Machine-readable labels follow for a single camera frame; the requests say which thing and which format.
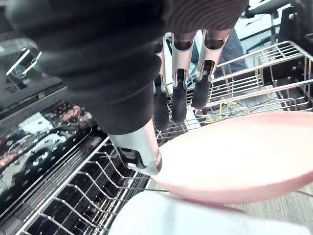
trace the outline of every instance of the floor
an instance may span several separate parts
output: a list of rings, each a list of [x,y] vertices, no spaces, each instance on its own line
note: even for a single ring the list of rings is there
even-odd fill
[[[162,189],[154,181],[148,188]],[[313,184],[301,189],[313,194]],[[260,218],[288,221],[307,227],[313,234],[313,198],[293,192],[287,196],[246,205],[228,205]]]

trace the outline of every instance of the metal tine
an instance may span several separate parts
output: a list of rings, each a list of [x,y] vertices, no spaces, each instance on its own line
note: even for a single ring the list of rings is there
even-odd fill
[[[88,223],[86,223],[84,220],[78,219],[79,222],[85,224],[87,226],[87,229],[93,229],[92,226],[90,226]]]
[[[267,58],[269,58],[269,57],[271,57],[271,56],[273,56],[273,55],[277,55],[277,54],[279,54],[279,55],[281,55],[281,56],[283,56],[283,57],[286,57],[286,55],[284,54],[284,52],[286,52],[286,51],[288,51],[288,50],[294,50],[294,49],[295,49],[294,47],[290,47],[290,48],[288,48],[288,49],[283,49],[283,50],[279,50],[279,49],[277,49],[277,48],[278,48],[278,47],[276,47],[276,50],[270,50],[270,51],[268,51],[268,52],[262,53],[261,55],[264,56],[264,57],[267,57]]]
[[[111,213],[111,212],[108,212],[108,211],[104,211],[100,207],[98,207],[95,204],[95,202],[93,202],[77,185],[67,184],[67,186],[77,189],[83,195],[83,197],[85,197],[89,201],[89,203],[92,204],[94,207],[96,207],[99,211],[104,212],[104,213],[108,213],[108,214],[115,214],[115,213]]]
[[[105,201],[103,201],[100,197],[98,197],[97,195],[96,195],[96,198],[98,198],[101,202],[102,202],[102,204],[104,204],[105,203]]]
[[[97,182],[95,182],[95,180],[87,173],[87,172],[82,172],[82,171],[78,171],[77,174],[82,174],[82,175],[87,175],[88,178],[90,178],[90,180],[92,181],[92,183],[99,189],[100,192],[102,192],[103,195],[105,195],[107,198],[111,199],[111,200],[116,200],[116,201],[123,201],[125,202],[125,200],[122,199],[118,199],[118,198],[112,198],[110,196],[108,196],[97,184]]]
[[[291,53],[294,53],[294,54],[292,54],[292,55],[297,55],[297,54],[301,54],[298,50],[292,50],[292,51],[288,51],[288,52],[286,52],[285,53],[285,57],[286,57],[286,55],[287,54],[291,54]],[[278,55],[275,55],[275,56],[271,56],[271,57],[266,57],[268,60],[272,60],[272,59],[276,59],[277,57],[280,57],[280,56],[282,56],[281,54],[278,54]]]
[[[54,200],[59,201],[59,202],[63,203],[64,205],[66,205],[68,208],[71,209],[71,211],[73,211],[78,217],[80,217],[82,220],[84,220],[90,226],[95,227],[95,228],[99,228],[99,229],[103,229],[103,230],[108,230],[104,227],[101,227],[101,226],[98,226],[98,225],[91,223],[89,220],[87,220],[85,217],[83,217],[77,210],[75,210],[75,208],[73,208],[66,200],[60,199],[58,197],[54,197]]]
[[[25,235],[32,235],[32,234],[30,234],[28,231],[23,231],[23,233],[24,233]]]
[[[313,197],[313,195],[312,194],[309,194],[309,193],[307,193],[307,192],[303,192],[303,191],[296,191],[297,193],[300,193],[300,194],[303,194],[303,195],[306,195],[306,196],[308,196],[308,197]]]
[[[134,190],[143,190],[143,188],[131,188],[131,187],[122,187],[122,186],[118,186],[109,176],[108,174],[105,172],[105,170],[102,168],[101,164],[97,161],[88,161],[88,163],[90,164],[96,164],[100,170],[102,171],[102,173],[107,177],[107,179],[117,188],[121,188],[121,189],[134,189]],[[165,190],[158,190],[158,189],[145,189],[147,191],[164,191],[166,192]]]
[[[90,219],[91,220],[91,222],[93,222],[94,221],[94,218],[91,218],[89,215],[87,215],[85,212],[83,212],[83,215],[84,216],[86,216],[88,219]]]
[[[60,224],[58,221],[56,221],[54,218],[52,218],[49,215],[46,215],[44,213],[39,213],[39,215],[41,215],[42,217],[47,218],[48,220],[50,220],[52,223],[56,224],[60,229],[64,230],[67,234],[70,235],[75,235],[74,233],[72,233],[70,230],[68,230],[66,227],[64,227],[62,224]]]
[[[83,234],[86,233],[86,232],[84,232],[83,230],[81,230],[80,228],[78,228],[76,225],[74,225],[74,228],[78,229],[78,230],[81,231]]]
[[[267,57],[267,56],[271,56],[271,55],[278,54],[278,53],[283,54],[284,52],[288,50],[296,49],[293,45],[282,47],[280,48],[280,50],[278,50],[279,47],[277,45],[274,45],[274,47],[276,48],[275,50],[263,51],[261,55],[264,57]]]
[[[113,168],[115,169],[115,171],[117,172],[117,174],[122,177],[123,179],[150,179],[150,177],[127,177],[127,176],[124,176],[122,175],[121,172],[119,172],[119,170],[116,168],[116,166],[114,165],[112,159],[111,159],[111,156],[107,153],[107,152],[104,152],[104,154],[108,157],[110,163],[112,164]]]

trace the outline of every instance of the dishwasher lower rack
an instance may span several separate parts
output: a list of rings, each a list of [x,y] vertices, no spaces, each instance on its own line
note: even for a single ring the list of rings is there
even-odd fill
[[[150,182],[151,178],[124,168],[107,137],[15,234],[108,234],[124,204],[149,190]]]
[[[231,72],[230,63],[256,58]],[[313,58],[293,42],[283,42],[219,65],[224,76],[213,81],[203,110],[190,106],[187,119],[156,130],[159,145],[203,125],[273,111],[312,111]],[[168,97],[171,113],[172,98]],[[124,204],[143,190],[155,189],[149,177],[126,169],[106,138],[48,200],[24,221],[17,235],[106,235]],[[312,197],[305,192],[299,193]]]

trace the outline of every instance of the dishwasher upper rack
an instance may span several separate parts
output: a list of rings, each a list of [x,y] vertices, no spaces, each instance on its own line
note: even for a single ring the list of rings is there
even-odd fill
[[[253,61],[252,66],[231,72],[231,64],[240,60]],[[159,145],[190,130],[231,117],[273,111],[311,111],[312,61],[313,57],[301,47],[286,41],[218,65],[224,76],[212,80],[206,114],[191,107],[193,88],[189,88],[186,120],[179,124],[171,121],[165,131],[156,129]],[[298,69],[297,64],[303,65],[297,79],[289,76],[276,78],[279,73],[275,71],[277,66],[293,72]],[[268,102],[249,105],[249,100],[262,96],[267,96]],[[167,106],[171,119],[172,95],[167,97]]]

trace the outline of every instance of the person's leg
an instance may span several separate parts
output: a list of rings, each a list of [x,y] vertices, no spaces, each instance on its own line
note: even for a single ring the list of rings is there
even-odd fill
[[[243,48],[241,46],[240,40],[237,36],[237,33],[235,30],[230,34],[224,49],[222,51],[219,64],[225,63],[227,61],[236,59],[240,56],[243,56]],[[240,71],[243,69],[246,69],[246,62],[245,60],[236,61],[231,64],[230,69],[232,72]],[[227,68],[225,70],[226,74],[230,73],[229,69]],[[217,68],[215,71],[215,77],[221,77],[223,76],[222,69]]]

